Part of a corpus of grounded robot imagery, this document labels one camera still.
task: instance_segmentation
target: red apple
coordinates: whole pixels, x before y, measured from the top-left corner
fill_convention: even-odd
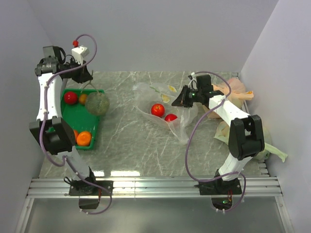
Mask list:
[[[163,117],[165,113],[165,108],[162,104],[156,103],[151,107],[151,114],[157,117]]]
[[[67,104],[75,104],[78,101],[78,96],[73,91],[68,91],[64,94],[64,101]]]
[[[172,113],[168,114],[164,118],[164,120],[167,121],[167,122],[171,122],[171,121],[176,120],[176,119],[177,119],[177,116],[175,114],[172,114]]]

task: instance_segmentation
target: marble surface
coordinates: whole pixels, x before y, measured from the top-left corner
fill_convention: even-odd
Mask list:
[[[134,108],[133,86],[139,82],[167,83],[179,90],[189,83],[191,72],[94,72],[92,83],[103,89],[110,99],[110,109],[102,117],[94,150],[79,150],[80,155],[96,176],[186,176],[184,165],[185,145],[174,135],[143,117]],[[221,73],[226,79],[231,73]],[[220,80],[212,77],[213,83]],[[81,85],[69,81],[67,88]],[[187,127],[190,135],[199,114]],[[214,175],[228,156],[228,146],[213,138],[220,119],[205,119],[192,140],[189,150],[189,167],[193,175]],[[244,168],[244,174],[261,174],[256,160]],[[55,167],[46,159],[40,178],[69,176],[66,167]]]

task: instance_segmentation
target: peeled orange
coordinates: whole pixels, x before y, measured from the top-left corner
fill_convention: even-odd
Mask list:
[[[91,143],[92,135],[88,131],[79,133],[77,137],[77,145],[80,147],[88,147]]]

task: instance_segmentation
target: plastic bag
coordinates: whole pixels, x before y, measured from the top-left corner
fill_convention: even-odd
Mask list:
[[[187,144],[188,136],[186,134],[186,126],[198,115],[198,107],[194,104],[192,108],[173,107],[172,102],[178,97],[180,92],[170,85],[162,83],[138,83],[133,87],[135,90],[135,107],[147,119],[158,124],[162,128],[170,129],[178,138],[181,144]],[[175,114],[176,120],[166,122],[164,119],[151,114],[151,107],[155,103],[161,103],[165,108],[165,116],[167,114]]]
[[[239,79],[237,78],[229,79],[228,83],[232,89],[231,95],[228,96],[228,100],[232,102],[238,108],[242,107],[243,102],[245,100],[251,100],[254,97],[254,94],[252,91],[246,92],[246,88],[244,84]],[[213,85],[213,86],[214,86],[215,91],[220,90],[225,95],[229,93],[229,88],[224,82],[218,85]],[[203,105],[203,108],[205,112],[209,110],[204,105]],[[212,112],[208,115],[208,118],[220,118],[220,116],[217,113]]]
[[[220,122],[220,124],[216,129],[215,138],[228,145],[229,130],[230,127],[227,125],[227,123],[225,123],[224,121]],[[288,155],[271,145],[272,143],[271,136],[269,131],[265,127],[263,127],[263,137],[265,142],[264,150],[259,152],[258,155],[254,157],[254,159],[265,160],[269,158],[270,153],[272,153],[276,154],[282,160],[282,162],[285,162],[285,159],[287,158]]]

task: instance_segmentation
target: green tray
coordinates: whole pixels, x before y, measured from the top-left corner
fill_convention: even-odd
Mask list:
[[[91,143],[88,147],[80,147],[76,145],[78,150],[91,150],[94,147],[96,132],[98,128],[98,123],[100,121],[100,116],[95,116],[89,113],[86,108],[81,105],[79,102],[76,104],[70,105],[66,104],[64,101],[64,94],[68,91],[72,91],[80,96],[81,89],[65,89],[61,102],[60,102],[60,109],[62,112],[63,119],[72,127],[72,129],[77,130],[79,133],[82,131],[88,131],[92,134]],[[89,95],[96,90],[84,89],[82,94]]]

